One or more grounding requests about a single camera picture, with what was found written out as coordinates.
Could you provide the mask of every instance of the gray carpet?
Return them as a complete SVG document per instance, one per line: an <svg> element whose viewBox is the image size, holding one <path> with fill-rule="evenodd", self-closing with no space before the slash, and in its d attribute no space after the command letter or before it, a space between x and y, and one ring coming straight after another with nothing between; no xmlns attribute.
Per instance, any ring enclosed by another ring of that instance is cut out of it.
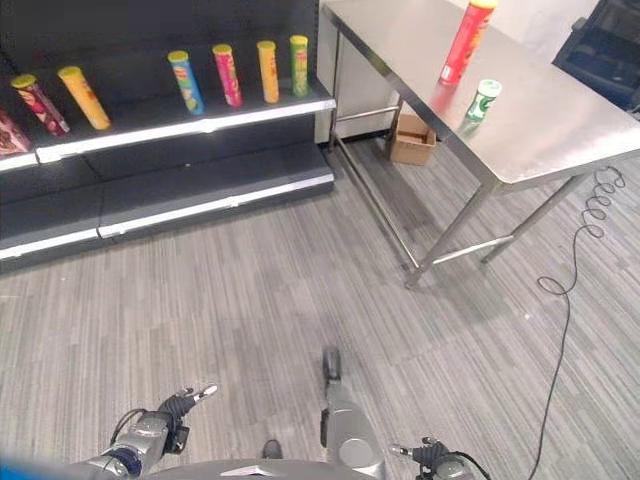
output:
<svg viewBox="0 0 640 480"><path fill-rule="evenodd" d="M382 155L376 141L356 151ZM416 245L474 189L443 148L424 168L366 163ZM622 170L607 236L580 241L540 479L640 478L640 164ZM526 478L565 314L535 279L568 278L590 185L490 266L480 254L446 263L409 292L366 202L336 173L330 195L0 278L0 449L78 461L129 408L216 381L217 397L188 418L187 451L161 467L254 456L272 436L287 457L321 459L320 353L335 343L384 443L429 434L495 479ZM492 199L457 245L507 233L550 191ZM401 458L388 466L416 474Z"/></svg>

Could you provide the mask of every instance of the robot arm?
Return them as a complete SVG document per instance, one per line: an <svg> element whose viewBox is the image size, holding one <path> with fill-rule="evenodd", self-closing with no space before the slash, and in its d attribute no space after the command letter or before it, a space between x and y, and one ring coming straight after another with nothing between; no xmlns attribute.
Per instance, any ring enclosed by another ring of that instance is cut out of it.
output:
<svg viewBox="0 0 640 480"><path fill-rule="evenodd" d="M189 435L189 428L182 424L183 417L217 389L216 385L195 393L187 389L169 397L156 411L136 409L143 413L127 433L118 438L116 429L105 452L69 465L64 473L92 480L137 478L148 473L165 453L182 453Z"/></svg>

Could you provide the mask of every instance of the shelf unit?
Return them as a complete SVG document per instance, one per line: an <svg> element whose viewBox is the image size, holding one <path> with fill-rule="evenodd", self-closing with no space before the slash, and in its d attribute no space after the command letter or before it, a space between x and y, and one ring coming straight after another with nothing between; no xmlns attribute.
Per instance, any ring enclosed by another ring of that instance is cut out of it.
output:
<svg viewBox="0 0 640 480"><path fill-rule="evenodd" d="M328 192L309 143L64 190L0 206L0 272L250 207Z"/></svg>
<svg viewBox="0 0 640 480"><path fill-rule="evenodd" d="M317 80L310 82L309 94L294 96L285 81L280 101L267 104L259 86L247 88L244 104L232 108L218 99L207 105L202 115L190 115L176 93L172 97L120 104L109 109L113 126L103 132L82 122L63 137L47 135L43 129L30 132L32 152L0 158L0 172L51 163L88 152L136 143L196 134L306 115L335 108L335 100Z"/></svg>
<svg viewBox="0 0 640 480"><path fill-rule="evenodd" d="M317 0L196 0L190 15L175 15L172 0L0 5L0 103L33 145L0 158L0 273L332 189L314 143L315 114L335 108L316 78ZM309 38L303 98L287 78L293 34ZM263 100L262 39L277 44L277 104ZM211 54L219 42L233 46L244 100L237 109L225 103ZM167 63L175 49L189 52L202 115L185 108ZM82 68L108 130L91 128L57 78L64 65ZM21 73L38 78L67 135L49 136L10 87Z"/></svg>

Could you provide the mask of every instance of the table leg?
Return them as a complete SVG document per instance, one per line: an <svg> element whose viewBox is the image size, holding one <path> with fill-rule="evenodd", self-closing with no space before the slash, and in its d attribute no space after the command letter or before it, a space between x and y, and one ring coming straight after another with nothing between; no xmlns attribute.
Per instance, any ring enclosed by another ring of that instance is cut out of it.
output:
<svg viewBox="0 0 640 480"><path fill-rule="evenodd" d="M338 97L340 96L340 73L342 71L342 34L336 29L336 58L333 64L332 95L336 101L336 108L331 111L331 125L329 127L329 152L336 146L336 119L338 118Z"/></svg>
<svg viewBox="0 0 640 480"><path fill-rule="evenodd" d="M444 252L451 238L453 238L464 223L480 209L485 200L491 196L494 189L495 185L493 183L480 185L480 187L478 187L464 208L458 213L455 220L447 227L444 233L440 235L435 245L431 247L431 250L429 250L427 255L419 262L418 268L409 274L404 284L405 287L410 289L418 283L422 274L426 272L431 265L433 265L433 262Z"/></svg>
<svg viewBox="0 0 640 480"><path fill-rule="evenodd" d="M509 245L515 242L518 237L521 237L524 232L533 227L538 222L538 220L544 217L549 212L549 210L560 203L564 199L564 197L571 193L590 175L590 173L583 173L582 175L576 175L575 177L571 177L569 180L567 180L562 185L562 187L560 187L556 191L556 193L551 195L542 205L540 205L531 215L529 215L529 217L524 222L518 225L515 230L511 232L510 236L513 238L510 242L503 243L502 245L495 247L493 250L491 250L491 252L489 252L486 257L481 260L481 262L489 263L491 260L504 252Z"/></svg>
<svg viewBox="0 0 640 480"><path fill-rule="evenodd" d="M387 140L393 139L393 134L396 131L396 125L398 124L398 117L400 117L400 111L402 110L403 103L404 102L402 100L402 97L400 96L400 94L398 94L398 103L396 104L398 109L393 114L393 120L391 120L391 127L389 127L389 133L387 134Z"/></svg>

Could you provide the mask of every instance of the orange chip canister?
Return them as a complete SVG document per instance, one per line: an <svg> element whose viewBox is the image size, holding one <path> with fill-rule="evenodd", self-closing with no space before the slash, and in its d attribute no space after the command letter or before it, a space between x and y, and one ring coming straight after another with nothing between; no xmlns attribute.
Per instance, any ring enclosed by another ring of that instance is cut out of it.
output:
<svg viewBox="0 0 640 480"><path fill-rule="evenodd" d="M440 73L440 83L457 85L467 69L473 52L487 30L491 14L498 6L498 0L470 0L464 12L460 28L456 34L447 60Z"/></svg>
<svg viewBox="0 0 640 480"><path fill-rule="evenodd" d="M216 66L218 67L218 74L220 75L227 103L232 107L242 106L242 94L240 93L240 83L236 75L236 66L233 62L231 45L221 43L215 45L212 51L216 59Z"/></svg>
<svg viewBox="0 0 640 480"><path fill-rule="evenodd" d="M79 67L61 68L58 70L58 76L62 79L69 93L71 93L93 128L105 130L111 126L109 117L107 117Z"/></svg>
<svg viewBox="0 0 640 480"><path fill-rule="evenodd" d="M280 92L278 90L278 70L276 67L276 44L264 40L258 42L257 45L264 101L267 103L278 103Z"/></svg>

